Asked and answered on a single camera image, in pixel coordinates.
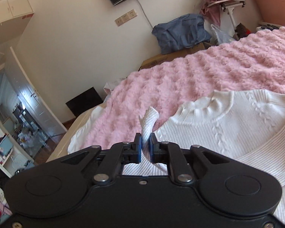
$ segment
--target knit sweater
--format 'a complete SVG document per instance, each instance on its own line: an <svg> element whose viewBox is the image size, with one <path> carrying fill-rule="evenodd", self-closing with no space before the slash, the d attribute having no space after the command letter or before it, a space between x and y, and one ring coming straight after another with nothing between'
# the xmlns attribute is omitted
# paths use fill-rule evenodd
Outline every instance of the knit sweater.
<svg viewBox="0 0 285 228"><path fill-rule="evenodd" d="M124 174L166 174L163 164L151 164L147 139L158 118L149 108L141 119L143 153L140 165L128 165ZM273 175L283 187L275 216L285 223L285 95L268 90L214 91L208 97L181 105L154 132L158 141L189 149L198 144Z"/></svg>

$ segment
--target sweater neckline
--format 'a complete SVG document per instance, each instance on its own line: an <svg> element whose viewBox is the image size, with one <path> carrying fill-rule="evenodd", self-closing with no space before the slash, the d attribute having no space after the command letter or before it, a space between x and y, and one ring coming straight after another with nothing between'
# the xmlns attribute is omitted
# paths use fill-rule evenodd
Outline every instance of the sweater neckline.
<svg viewBox="0 0 285 228"><path fill-rule="evenodd" d="M196 101L183 103L174 116L170 117L177 124L200 125L215 122L225 116L234 101L234 91L214 90L209 96Z"/></svg>

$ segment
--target pink blanket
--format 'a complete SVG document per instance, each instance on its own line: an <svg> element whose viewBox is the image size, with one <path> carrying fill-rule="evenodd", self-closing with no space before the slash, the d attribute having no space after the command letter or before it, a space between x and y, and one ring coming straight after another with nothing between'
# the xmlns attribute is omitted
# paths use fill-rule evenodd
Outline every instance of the pink blanket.
<svg viewBox="0 0 285 228"><path fill-rule="evenodd" d="M97 144L108 149L117 142L133 141L141 131L138 117L149 106L160 114L156 130L179 105L214 89L262 88L285 93L285 27L131 73L113 91L82 148Z"/></svg>

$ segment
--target white cord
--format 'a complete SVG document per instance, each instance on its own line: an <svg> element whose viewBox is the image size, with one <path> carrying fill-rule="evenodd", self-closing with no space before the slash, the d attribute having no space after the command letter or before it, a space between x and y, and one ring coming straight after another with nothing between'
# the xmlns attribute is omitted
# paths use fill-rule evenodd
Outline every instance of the white cord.
<svg viewBox="0 0 285 228"><path fill-rule="evenodd" d="M152 24L151 24L149 18L147 17L147 15L146 15L146 13L145 13L145 11L144 11L144 9L143 9L143 6L142 6L141 3L139 2L139 0L136 0L136 1L138 2L138 4L139 4L139 6L140 6L140 8L141 8L141 10L142 10L142 12L143 12L143 14L145 15L145 18L147 19L147 21L148 21L148 23L149 23L151 29L153 30L153 26L152 26Z"/></svg>

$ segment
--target wall socket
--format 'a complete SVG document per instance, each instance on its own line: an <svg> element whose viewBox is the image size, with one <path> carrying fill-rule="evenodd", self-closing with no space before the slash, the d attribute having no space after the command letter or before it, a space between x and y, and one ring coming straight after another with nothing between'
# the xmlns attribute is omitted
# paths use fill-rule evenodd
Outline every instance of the wall socket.
<svg viewBox="0 0 285 228"><path fill-rule="evenodd" d="M121 26L122 24L128 22L129 20L135 18L136 16L137 16L137 13L136 13L135 9L132 9L128 13L125 13L121 17L117 18L115 20L115 23L117 26Z"/></svg>

